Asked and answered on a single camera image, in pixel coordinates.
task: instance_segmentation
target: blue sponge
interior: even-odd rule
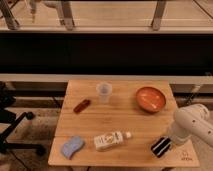
[[[61,153],[68,159],[71,159],[73,154],[84,146],[84,140],[79,136],[72,137],[61,148]]]

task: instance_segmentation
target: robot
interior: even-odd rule
[[[213,125],[207,122],[209,118],[209,110],[202,104],[177,109],[174,112],[174,122],[168,127],[166,135],[152,145],[152,152],[161,157],[172,144],[176,146],[185,144],[191,134],[213,147]]]

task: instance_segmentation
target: bottle cap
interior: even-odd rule
[[[131,137],[132,137],[131,132],[126,132],[126,138],[131,138]]]

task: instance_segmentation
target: red bowl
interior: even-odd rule
[[[136,93],[138,105],[150,113],[159,112],[166,105],[164,94],[153,87],[142,87]]]

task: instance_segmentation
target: white bottle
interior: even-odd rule
[[[110,132],[94,137],[94,144],[96,150],[101,151],[114,145],[121,144],[123,143],[124,139],[129,139],[131,137],[132,135],[130,132],[125,132],[124,134],[122,134],[120,131]]]

